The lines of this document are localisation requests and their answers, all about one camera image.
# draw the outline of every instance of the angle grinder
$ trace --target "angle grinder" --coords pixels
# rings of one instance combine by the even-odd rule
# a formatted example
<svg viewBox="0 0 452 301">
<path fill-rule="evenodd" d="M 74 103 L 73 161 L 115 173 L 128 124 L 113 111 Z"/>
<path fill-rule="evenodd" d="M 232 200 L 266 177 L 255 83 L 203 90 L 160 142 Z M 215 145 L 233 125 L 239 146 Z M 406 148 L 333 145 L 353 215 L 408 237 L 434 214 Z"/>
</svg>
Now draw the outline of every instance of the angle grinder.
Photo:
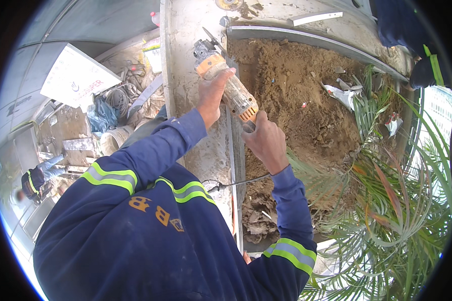
<svg viewBox="0 0 452 301">
<path fill-rule="evenodd" d="M 200 39 L 194 43 L 193 55 L 197 58 L 194 67 L 201 78 L 210 81 L 219 71 L 229 68 L 224 57 L 216 51 L 216 46 L 225 55 L 227 55 L 227 52 L 211 33 L 204 27 L 202 29 L 208 34 L 211 41 Z M 258 104 L 236 75 L 226 82 L 223 101 L 231 113 L 240 120 L 243 130 L 247 133 L 254 132 L 254 129 L 256 129 Z"/>
</svg>

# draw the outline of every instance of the worker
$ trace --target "worker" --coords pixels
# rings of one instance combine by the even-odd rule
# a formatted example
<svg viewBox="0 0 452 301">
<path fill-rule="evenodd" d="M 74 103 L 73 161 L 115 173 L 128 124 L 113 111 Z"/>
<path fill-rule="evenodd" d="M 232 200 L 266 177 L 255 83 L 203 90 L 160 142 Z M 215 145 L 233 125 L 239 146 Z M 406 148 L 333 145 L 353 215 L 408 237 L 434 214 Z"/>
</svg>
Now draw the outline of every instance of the worker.
<svg viewBox="0 0 452 301">
<path fill-rule="evenodd" d="M 303 183 L 285 134 L 258 112 L 242 138 L 272 175 L 280 239 L 246 264 L 213 198 L 176 160 L 220 116 L 222 70 L 199 103 L 97 159 L 43 223 L 34 269 L 50 300 L 297 300 L 316 260 Z"/>
<path fill-rule="evenodd" d="M 405 0 L 375 0 L 375 5 L 382 45 L 403 45 L 418 56 L 405 87 L 410 91 L 432 85 L 452 88 L 445 61 L 420 23 L 416 11 Z"/>
<path fill-rule="evenodd" d="M 27 198 L 39 204 L 43 196 L 47 195 L 45 191 L 41 191 L 42 185 L 69 170 L 69 166 L 54 168 L 54 165 L 62 161 L 66 156 L 67 152 L 64 151 L 62 154 L 40 163 L 34 169 L 29 169 L 22 176 L 22 189 L 19 189 L 15 194 L 17 200 L 22 201 L 27 196 Z"/>
</svg>

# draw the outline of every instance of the plastic bottle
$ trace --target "plastic bottle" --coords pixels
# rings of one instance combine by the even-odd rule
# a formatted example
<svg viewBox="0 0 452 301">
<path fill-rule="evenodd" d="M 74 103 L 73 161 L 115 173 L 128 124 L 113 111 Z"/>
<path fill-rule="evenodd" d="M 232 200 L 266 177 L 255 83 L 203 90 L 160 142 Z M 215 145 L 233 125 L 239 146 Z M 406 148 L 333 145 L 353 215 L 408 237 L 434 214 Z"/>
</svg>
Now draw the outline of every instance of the plastic bottle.
<svg viewBox="0 0 452 301">
<path fill-rule="evenodd" d="M 151 19 L 152 19 L 152 23 L 154 23 L 157 26 L 159 26 L 159 13 L 152 12 L 151 13 Z"/>
</svg>

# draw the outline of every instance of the reflective stripe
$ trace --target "reflective stripe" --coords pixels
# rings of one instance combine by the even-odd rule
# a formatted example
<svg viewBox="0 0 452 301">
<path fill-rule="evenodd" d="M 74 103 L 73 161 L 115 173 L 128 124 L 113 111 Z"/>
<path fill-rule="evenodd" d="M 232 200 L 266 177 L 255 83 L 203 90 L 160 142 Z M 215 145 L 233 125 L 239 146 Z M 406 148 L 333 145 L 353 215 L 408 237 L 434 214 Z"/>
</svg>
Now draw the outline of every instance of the reflective stripe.
<svg viewBox="0 0 452 301">
<path fill-rule="evenodd" d="M 32 183 L 32 175 L 30 174 L 30 171 L 27 171 L 27 173 L 28 173 L 28 181 L 30 182 L 30 186 L 32 187 L 32 190 L 33 190 L 36 194 L 38 194 L 38 191 L 35 189 L 35 186 L 34 186 L 34 184 Z"/>
<path fill-rule="evenodd" d="M 197 181 L 189 182 L 181 189 L 175 189 L 174 185 L 171 181 L 169 181 L 166 178 L 159 177 L 154 184 L 156 184 L 159 181 L 163 181 L 172 189 L 174 197 L 176 199 L 176 202 L 178 203 L 185 203 L 196 196 L 202 196 L 206 199 L 206 201 L 213 203 L 216 205 L 212 197 L 208 194 L 208 192 L 205 190 L 204 186 Z"/>
<path fill-rule="evenodd" d="M 305 271 L 308 275 L 313 272 L 316 254 L 312 250 L 307 250 L 301 244 L 289 238 L 280 238 L 276 244 L 272 244 L 263 252 L 266 257 L 271 255 L 288 259 L 295 267 Z"/>
<path fill-rule="evenodd" d="M 442 73 L 440 71 L 439 59 L 436 54 L 430 53 L 430 49 L 424 44 L 425 55 L 430 58 L 430 64 L 432 65 L 432 71 L 434 72 L 435 83 L 437 86 L 444 87 Z"/>
<path fill-rule="evenodd" d="M 92 185 L 110 184 L 125 188 L 131 196 L 137 185 L 137 177 L 133 171 L 105 172 L 97 162 L 92 163 L 81 178 L 85 178 Z"/>
</svg>

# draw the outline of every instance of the white bucket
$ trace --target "white bucket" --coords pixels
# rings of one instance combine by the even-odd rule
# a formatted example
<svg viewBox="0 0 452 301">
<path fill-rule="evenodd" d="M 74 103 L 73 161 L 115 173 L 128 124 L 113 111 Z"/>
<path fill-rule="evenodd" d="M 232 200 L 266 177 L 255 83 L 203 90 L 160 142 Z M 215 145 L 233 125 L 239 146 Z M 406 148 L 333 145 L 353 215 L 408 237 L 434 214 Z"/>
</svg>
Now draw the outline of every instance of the white bucket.
<svg viewBox="0 0 452 301">
<path fill-rule="evenodd" d="M 101 149 L 104 156 L 110 156 L 115 151 L 118 151 L 133 132 L 134 129 L 132 127 L 125 125 L 102 134 Z"/>
</svg>

